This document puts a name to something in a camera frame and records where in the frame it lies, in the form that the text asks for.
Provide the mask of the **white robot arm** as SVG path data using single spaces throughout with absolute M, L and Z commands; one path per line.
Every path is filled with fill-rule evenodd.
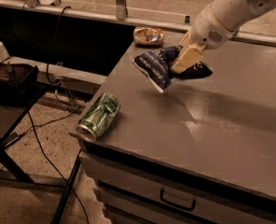
M 276 8 L 276 0 L 213 0 L 193 22 L 180 42 L 182 47 L 171 70 L 180 74 L 203 58 L 206 49 L 217 49 L 238 33 L 246 22 Z

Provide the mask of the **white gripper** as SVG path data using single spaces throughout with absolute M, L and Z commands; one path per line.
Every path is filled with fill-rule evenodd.
M 195 19 L 192 31 L 188 30 L 182 37 L 179 45 L 186 48 L 180 51 L 171 71 L 181 74 L 203 58 L 205 48 L 221 47 L 235 35 L 236 23 L 233 6 L 207 6 Z

